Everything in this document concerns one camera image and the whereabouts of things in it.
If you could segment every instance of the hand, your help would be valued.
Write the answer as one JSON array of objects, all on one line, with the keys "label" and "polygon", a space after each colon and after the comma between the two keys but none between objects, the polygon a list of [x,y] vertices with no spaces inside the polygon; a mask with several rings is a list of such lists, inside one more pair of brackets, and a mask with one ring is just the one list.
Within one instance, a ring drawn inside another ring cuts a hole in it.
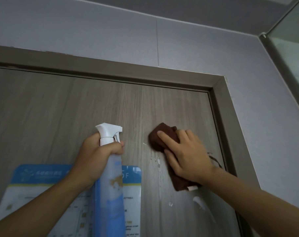
[{"label": "hand", "polygon": [[82,143],[76,161],[67,178],[79,185],[79,188],[88,189],[100,178],[108,158],[111,154],[123,154],[124,142],[113,142],[100,146],[100,134],[88,137]]},{"label": "hand", "polygon": [[191,130],[176,131],[180,144],[167,134],[158,131],[159,138],[173,151],[165,150],[167,160],[176,175],[200,184],[207,182],[216,168],[210,161],[207,151],[199,137]]}]

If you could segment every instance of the spray bottle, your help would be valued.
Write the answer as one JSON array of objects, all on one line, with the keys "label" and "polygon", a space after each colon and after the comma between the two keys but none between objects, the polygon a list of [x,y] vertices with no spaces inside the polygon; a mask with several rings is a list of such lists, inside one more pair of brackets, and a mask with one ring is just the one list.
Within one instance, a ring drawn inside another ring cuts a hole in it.
[{"label": "spray bottle", "polygon": [[[114,139],[120,142],[121,126],[102,123],[96,128],[101,137],[100,146],[112,143]],[[93,237],[124,237],[125,219],[120,155],[110,155],[100,179],[93,185],[92,195],[94,202]]]}]

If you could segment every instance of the white spray nozzle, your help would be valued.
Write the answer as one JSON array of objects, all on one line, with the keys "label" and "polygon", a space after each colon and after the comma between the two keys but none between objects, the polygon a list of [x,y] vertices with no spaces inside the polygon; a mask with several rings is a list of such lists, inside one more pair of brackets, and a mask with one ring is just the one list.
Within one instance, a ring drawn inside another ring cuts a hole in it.
[{"label": "white spray nozzle", "polygon": [[122,127],[108,123],[102,123],[96,126],[102,138],[114,138],[115,141],[120,142],[119,132],[122,132]]}]

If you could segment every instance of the brown cloth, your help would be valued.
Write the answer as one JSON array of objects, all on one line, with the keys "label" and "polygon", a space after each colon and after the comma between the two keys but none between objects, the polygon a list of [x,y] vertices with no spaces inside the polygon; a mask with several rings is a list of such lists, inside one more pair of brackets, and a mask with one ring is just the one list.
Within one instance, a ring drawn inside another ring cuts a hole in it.
[{"label": "brown cloth", "polygon": [[[166,125],[165,123],[160,123],[148,135],[148,140],[149,140],[149,143],[150,143],[151,147],[154,150],[160,151],[162,153],[164,153],[164,149],[170,150],[167,147],[167,145],[158,137],[157,131],[163,131],[163,132],[165,132],[175,142],[180,143],[180,140],[179,140],[177,134],[175,133],[176,130],[177,130],[177,127],[175,127],[175,126],[170,127],[170,126]],[[210,156],[210,158],[213,159],[214,161],[216,161],[219,164],[219,162],[215,158],[213,158],[211,156]],[[172,184],[173,184],[173,186],[174,186],[174,188],[175,188],[176,191],[188,190],[188,187],[190,187],[190,186],[198,186],[198,187],[201,186],[198,183],[186,180],[186,179],[181,178],[178,175],[176,175],[170,165],[168,165],[168,173],[170,175]]]}]

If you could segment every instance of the wood grain surface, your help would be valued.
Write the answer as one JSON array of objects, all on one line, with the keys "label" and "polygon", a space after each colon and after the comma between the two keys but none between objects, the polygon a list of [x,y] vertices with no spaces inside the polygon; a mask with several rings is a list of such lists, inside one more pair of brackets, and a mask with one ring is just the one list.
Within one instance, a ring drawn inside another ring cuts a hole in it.
[{"label": "wood grain surface", "polygon": [[165,122],[193,130],[223,164],[205,92],[0,69],[0,200],[17,166],[73,163],[102,122],[123,127],[123,164],[142,169],[141,236],[240,235],[234,210],[218,196],[204,187],[176,192],[164,156],[148,145]]}]

